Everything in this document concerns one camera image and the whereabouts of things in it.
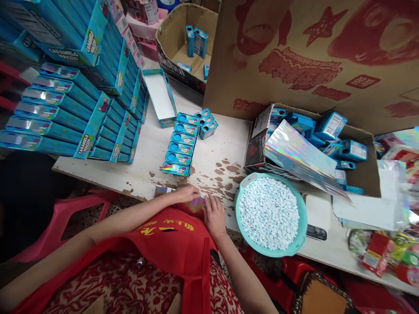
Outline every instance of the person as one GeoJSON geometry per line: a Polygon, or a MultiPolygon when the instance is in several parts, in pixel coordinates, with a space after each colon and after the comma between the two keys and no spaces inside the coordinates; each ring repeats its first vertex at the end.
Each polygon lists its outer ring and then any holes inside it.
{"type": "Polygon", "coordinates": [[[186,184],[83,230],[2,288],[0,310],[277,313],[228,236],[219,198],[205,196],[204,221],[171,208],[199,197],[186,184]]]}

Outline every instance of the blue speckled candy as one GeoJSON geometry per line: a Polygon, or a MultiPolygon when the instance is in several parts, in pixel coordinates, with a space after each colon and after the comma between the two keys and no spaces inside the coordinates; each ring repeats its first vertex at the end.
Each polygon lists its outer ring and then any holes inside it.
{"type": "Polygon", "coordinates": [[[240,200],[240,215],[249,237],[270,250],[286,250],[297,235],[297,198],[275,179],[264,177],[248,185],[240,200]]]}

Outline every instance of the open cardboard box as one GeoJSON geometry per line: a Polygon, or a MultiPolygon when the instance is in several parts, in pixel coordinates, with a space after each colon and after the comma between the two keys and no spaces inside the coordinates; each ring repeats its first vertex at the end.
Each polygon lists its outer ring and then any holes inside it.
{"type": "Polygon", "coordinates": [[[181,4],[167,16],[156,32],[160,66],[165,73],[201,95],[206,87],[203,69],[211,62],[217,19],[218,14],[211,10],[194,4],[181,4]],[[208,34],[204,59],[196,54],[193,58],[188,57],[186,25],[198,27],[208,34]],[[192,73],[180,68],[175,61],[192,66],[192,73]]]}
{"type": "MultiPolygon", "coordinates": [[[[275,107],[287,109],[289,113],[299,113],[308,116],[313,120],[319,120],[322,118],[322,116],[319,114],[280,103],[276,103],[275,107]]],[[[266,110],[257,116],[252,123],[249,139],[247,141],[244,167],[251,171],[275,173],[289,179],[300,180],[300,178],[296,177],[294,174],[291,174],[288,171],[282,169],[265,157],[266,142],[264,139],[266,133],[268,132],[270,117],[270,114],[265,114],[266,110]],[[266,128],[262,129],[261,132],[253,136],[253,130],[255,129],[255,126],[258,127],[258,125],[261,123],[265,123],[266,128]]],[[[343,140],[350,138],[368,147],[367,161],[357,163],[356,170],[346,171],[348,185],[363,188],[365,195],[381,197],[380,177],[378,174],[377,157],[375,154],[373,135],[356,127],[345,125],[339,135],[339,138],[343,140]]]]}

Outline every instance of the star print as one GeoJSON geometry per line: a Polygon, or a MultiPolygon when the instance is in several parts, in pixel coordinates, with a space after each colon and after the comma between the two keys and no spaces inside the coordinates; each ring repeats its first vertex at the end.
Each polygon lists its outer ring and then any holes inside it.
{"type": "Polygon", "coordinates": [[[333,27],[347,11],[348,10],[344,10],[336,15],[333,15],[332,8],[327,7],[320,20],[303,31],[304,35],[310,35],[306,47],[310,46],[317,38],[329,38],[332,36],[333,27]]]}

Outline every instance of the white table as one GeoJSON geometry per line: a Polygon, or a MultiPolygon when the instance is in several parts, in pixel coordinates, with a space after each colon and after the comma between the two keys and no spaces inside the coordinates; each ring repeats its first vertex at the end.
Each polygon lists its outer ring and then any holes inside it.
{"type": "MultiPolygon", "coordinates": [[[[156,67],[157,63],[146,60],[146,68],[156,67]]],[[[201,110],[203,101],[201,96],[174,80],[170,83],[178,112],[194,114],[201,110]]],[[[204,141],[198,140],[190,177],[182,178],[161,171],[173,129],[160,127],[151,103],[148,106],[146,123],[141,130],[133,164],[60,157],[53,169],[142,201],[154,197],[156,185],[175,188],[179,184],[189,182],[199,187],[202,192],[209,191],[221,198],[227,211],[226,225],[230,230],[238,232],[234,214],[234,195],[240,181],[246,175],[242,166],[251,123],[217,114],[214,117],[219,127],[213,136],[204,141]]],[[[311,193],[330,201],[330,195],[308,184],[297,183],[296,186],[301,192],[311,193]]],[[[322,242],[307,238],[298,254],[386,286],[419,295],[419,289],[395,277],[386,274],[383,278],[379,278],[363,269],[348,250],[346,231],[341,228],[332,212],[327,240],[322,242]]]]}

